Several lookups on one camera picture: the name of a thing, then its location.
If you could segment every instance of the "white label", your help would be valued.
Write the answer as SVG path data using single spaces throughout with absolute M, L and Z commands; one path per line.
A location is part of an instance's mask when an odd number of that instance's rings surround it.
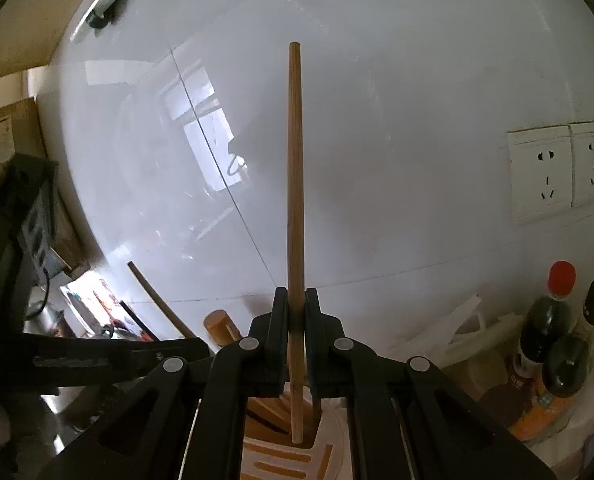
M 539 370 L 540 366 L 541 363 L 531 361 L 523 354 L 522 345 L 519 343 L 517 345 L 517 353 L 514 355 L 514 359 L 512 360 L 512 367 L 514 368 L 514 371 L 517 372 L 517 375 L 523 377 L 524 379 L 532 379 L 535 377 L 535 374 Z
M 0 164 L 10 160 L 14 154 L 13 125 L 8 115 L 0 119 Z

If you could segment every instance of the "bottle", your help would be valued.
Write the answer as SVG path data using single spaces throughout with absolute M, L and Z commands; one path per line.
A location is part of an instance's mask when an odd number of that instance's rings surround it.
M 571 311 L 564 301 L 574 287 L 576 272 L 569 262 L 555 262 L 548 274 L 548 295 L 535 301 L 523 323 L 517 351 L 509 366 L 509 383 L 517 390 L 529 387 L 548 351 L 568 333 Z
M 552 346 L 532 386 L 525 413 L 510 428 L 519 440 L 530 440 L 551 424 L 584 386 L 594 341 L 594 281 L 584 301 L 583 316 L 570 335 Z

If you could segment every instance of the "wooden stick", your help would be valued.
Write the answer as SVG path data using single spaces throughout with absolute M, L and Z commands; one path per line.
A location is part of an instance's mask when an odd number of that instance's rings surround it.
M 181 335 L 187 339 L 196 337 L 195 334 L 193 334 L 191 330 L 184 324 L 184 322 L 179 317 L 177 317 L 177 314 L 171 310 L 170 306 L 168 306 L 166 302 L 162 300 L 161 296 L 157 294 L 154 288 L 152 288 L 151 284 L 148 282 L 148 280 L 146 280 L 144 275 L 139 272 L 139 269 L 135 266 L 135 264 L 128 262 L 127 265 L 128 268 L 131 269 L 135 279 L 146 291 L 146 294 L 151 297 L 152 302 L 159 307 L 164 316 L 166 316 L 168 320 L 173 323 L 175 328 L 181 332 Z
M 291 43 L 288 63 L 288 359 L 291 381 L 291 434 L 303 439 L 303 143 L 301 53 Z

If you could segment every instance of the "silver round pin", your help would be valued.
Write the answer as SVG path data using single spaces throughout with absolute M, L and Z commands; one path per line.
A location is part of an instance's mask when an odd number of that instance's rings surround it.
M 167 372 L 178 372 L 184 366 L 184 362 L 179 357 L 171 357 L 164 361 L 164 370 Z
M 410 360 L 410 367 L 416 372 L 427 372 L 430 369 L 430 361 L 421 356 L 413 357 Z
M 354 346 L 353 340 L 347 337 L 338 337 L 335 339 L 335 348 L 337 350 L 350 350 Z
M 259 346 L 259 341 L 254 337 L 245 337 L 239 342 L 239 346 L 244 350 L 254 350 Z

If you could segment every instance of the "black cable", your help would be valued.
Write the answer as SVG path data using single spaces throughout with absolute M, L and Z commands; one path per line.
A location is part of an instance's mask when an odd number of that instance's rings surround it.
M 46 277 L 46 293 L 44 295 L 44 300 L 42 301 L 42 306 L 40 306 L 33 313 L 28 314 L 28 316 L 26 316 L 26 321 L 35 319 L 37 316 L 39 316 L 42 313 L 42 310 L 44 309 L 44 307 L 46 306 L 46 303 L 48 303 L 48 293 L 51 290 L 51 280 L 48 277 L 48 271 L 46 269 L 44 269 L 44 275 Z

